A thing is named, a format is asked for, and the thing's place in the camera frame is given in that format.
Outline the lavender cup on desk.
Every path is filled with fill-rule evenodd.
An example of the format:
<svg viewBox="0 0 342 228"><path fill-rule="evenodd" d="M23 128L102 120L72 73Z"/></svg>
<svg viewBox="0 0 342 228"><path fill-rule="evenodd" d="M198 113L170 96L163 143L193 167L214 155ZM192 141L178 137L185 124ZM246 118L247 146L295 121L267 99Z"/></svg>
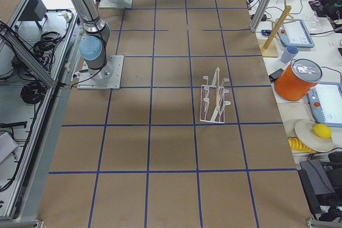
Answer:
<svg viewBox="0 0 342 228"><path fill-rule="evenodd" d="M296 46L289 45L285 48L280 61L284 64L290 62L297 54L299 50Z"/></svg>

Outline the black power adapter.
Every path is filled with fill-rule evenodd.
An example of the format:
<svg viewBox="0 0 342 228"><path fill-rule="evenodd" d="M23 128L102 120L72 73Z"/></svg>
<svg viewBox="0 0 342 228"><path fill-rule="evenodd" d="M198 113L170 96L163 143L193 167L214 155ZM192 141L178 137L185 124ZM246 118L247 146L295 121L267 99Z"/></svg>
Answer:
<svg viewBox="0 0 342 228"><path fill-rule="evenodd" d="M275 82L280 76L281 74L284 72L284 69L280 68L276 71L274 71L273 73L271 73L268 77L270 82Z"/></svg>

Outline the orange canister with lid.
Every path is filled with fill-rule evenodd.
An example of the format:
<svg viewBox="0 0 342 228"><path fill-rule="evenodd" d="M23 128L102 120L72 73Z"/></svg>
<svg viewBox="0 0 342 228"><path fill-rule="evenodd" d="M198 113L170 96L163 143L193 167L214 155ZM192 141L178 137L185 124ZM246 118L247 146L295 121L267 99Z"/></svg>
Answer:
<svg viewBox="0 0 342 228"><path fill-rule="evenodd" d="M315 62L297 59L275 81L274 88L283 99L297 101L318 84L322 75L320 66Z"/></svg>

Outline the beige plate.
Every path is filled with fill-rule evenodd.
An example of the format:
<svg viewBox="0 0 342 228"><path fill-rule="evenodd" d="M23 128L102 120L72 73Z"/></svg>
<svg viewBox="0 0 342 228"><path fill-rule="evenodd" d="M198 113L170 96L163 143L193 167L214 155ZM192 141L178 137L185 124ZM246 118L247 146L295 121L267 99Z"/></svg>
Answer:
<svg viewBox="0 0 342 228"><path fill-rule="evenodd" d="M328 152L333 149L331 138L319 137L313 130L316 123L310 120L299 120L294 127L297 137L309 148L316 152Z"/></svg>

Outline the blue teach pendant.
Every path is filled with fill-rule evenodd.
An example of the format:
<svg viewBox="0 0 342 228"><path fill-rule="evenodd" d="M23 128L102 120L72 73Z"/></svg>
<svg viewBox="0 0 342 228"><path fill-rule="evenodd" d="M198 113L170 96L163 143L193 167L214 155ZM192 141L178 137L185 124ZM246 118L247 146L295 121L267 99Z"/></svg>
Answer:
<svg viewBox="0 0 342 228"><path fill-rule="evenodd" d="M284 46L313 48L315 46L310 32L302 19L285 19L277 31L280 42Z"/></svg>
<svg viewBox="0 0 342 228"><path fill-rule="evenodd" d="M341 128L341 83L320 82L307 96L313 117L318 123Z"/></svg>

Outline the yellow lemon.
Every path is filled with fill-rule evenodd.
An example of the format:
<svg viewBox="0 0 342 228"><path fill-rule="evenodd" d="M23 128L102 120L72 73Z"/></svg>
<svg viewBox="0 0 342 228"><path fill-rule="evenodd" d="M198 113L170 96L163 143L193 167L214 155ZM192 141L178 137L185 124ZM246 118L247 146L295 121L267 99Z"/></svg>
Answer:
<svg viewBox="0 0 342 228"><path fill-rule="evenodd" d="M320 138L329 139L332 137L331 129L325 124L315 124L313 126L313 131Z"/></svg>

